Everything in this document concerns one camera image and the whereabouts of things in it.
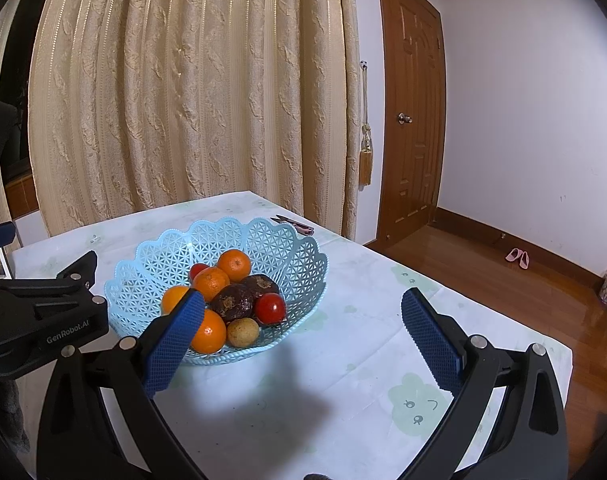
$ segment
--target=scissors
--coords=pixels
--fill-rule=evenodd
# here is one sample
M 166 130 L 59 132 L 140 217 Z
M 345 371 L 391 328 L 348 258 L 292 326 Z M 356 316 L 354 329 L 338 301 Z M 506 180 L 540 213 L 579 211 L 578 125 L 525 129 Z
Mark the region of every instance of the scissors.
M 285 216 L 277 215 L 277 218 L 271 218 L 271 220 L 277 222 L 278 224 L 286 223 L 292 225 L 292 227 L 294 227 L 300 235 L 311 236 L 312 234 L 314 234 L 313 227 L 310 227 L 305 224 L 300 224 L 299 222 L 287 218 Z

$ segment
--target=light blue plastic basket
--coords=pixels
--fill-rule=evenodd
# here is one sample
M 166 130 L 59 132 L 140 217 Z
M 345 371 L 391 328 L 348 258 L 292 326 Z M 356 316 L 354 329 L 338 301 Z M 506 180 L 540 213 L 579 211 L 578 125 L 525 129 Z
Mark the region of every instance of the light blue plastic basket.
M 261 329 L 251 348 L 224 346 L 215 354 L 188 350 L 184 362 L 194 365 L 233 363 L 272 348 L 286 338 L 317 308 L 326 290 L 328 258 L 317 241 L 301 237 L 288 224 L 255 218 L 242 224 L 236 218 L 216 223 L 200 220 L 188 232 L 164 231 L 155 241 L 139 244 L 135 259 L 122 260 L 115 277 L 104 287 L 110 325 L 120 337 L 140 336 L 161 314 L 160 301 L 172 285 L 189 285 L 188 270 L 197 263 L 215 265 L 228 249 L 241 249 L 252 262 L 252 274 L 271 277 L 286 300 L 286 320 Z

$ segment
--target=cherry tomato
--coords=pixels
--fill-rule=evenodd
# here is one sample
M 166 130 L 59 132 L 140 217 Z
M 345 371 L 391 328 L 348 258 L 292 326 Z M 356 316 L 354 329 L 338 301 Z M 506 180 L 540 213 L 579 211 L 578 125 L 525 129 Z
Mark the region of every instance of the cherry tomato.
M 195 264 L 190 267 L 190 272 L 188 273 L 188 275 L 190 276 L 190 283 L 192 283 L 192 280 L 195 279 L 195 276 L 199 274 L 199 272 L 207 268 L 208 266 L 206 264 Z
M 255 302 L 255 316 L 264 325 L 281 323 L 286 318 L 286 302 L 274 292 L 268 292 Z

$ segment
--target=table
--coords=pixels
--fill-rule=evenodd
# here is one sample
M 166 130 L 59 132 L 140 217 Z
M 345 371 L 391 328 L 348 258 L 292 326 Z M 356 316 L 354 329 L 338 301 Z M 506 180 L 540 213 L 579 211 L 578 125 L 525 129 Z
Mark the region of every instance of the table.
M 309 221 L 251 193 L 238 192 L 85 226 L 12 254 L 17 278 L 52 278 L 88 250 L 99 264 L 92 291 L 103 295 L 119 260 L 168 228 L 199 219 L 242 222 L 276 214 Z M 234 364 L 182 365 L 155 402 L 168 425 L 211 480 L 301 480 L 317 472 L 341 480 L 396 479 L 419 452 L 452 400 L 436 382 L 401 323 L 399 302 L 418 286 L 441 314 L 498 348 L 548 350 L 565 403 L 572 353 L 558 341 L 315 226 L 328 256 L 328 288 L 317 311 L 277 347 Z M 84 349 L 109 348 L 111 330 Z M 34 474 L 39 413 L 54 364 L 21 378 L 20 397 Z M 474 463 L 501 403 L 496 389 L 460 466 Z M 124 452 L 145 466 L 111 392 L 106 405 Z

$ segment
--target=shoe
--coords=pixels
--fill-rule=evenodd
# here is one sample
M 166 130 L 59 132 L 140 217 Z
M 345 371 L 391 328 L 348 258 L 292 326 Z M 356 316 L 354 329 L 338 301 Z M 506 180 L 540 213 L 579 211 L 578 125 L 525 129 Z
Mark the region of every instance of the shoe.
M 522 269 L 527 269 L 528 265 L 530 265 L 530 256 L 528 256 L 528 253 L 523 251 L 521 259 L 519 260 L 519 267 L 521 267 Z
M 517 249 L 515 247 L 508 253 L 508 255 L 506 256 L 506 260 L 509 262 L 513 262 L 515 260 L 518 260 L 522 254 L 523 254 L 523 251 L 521 249 Z

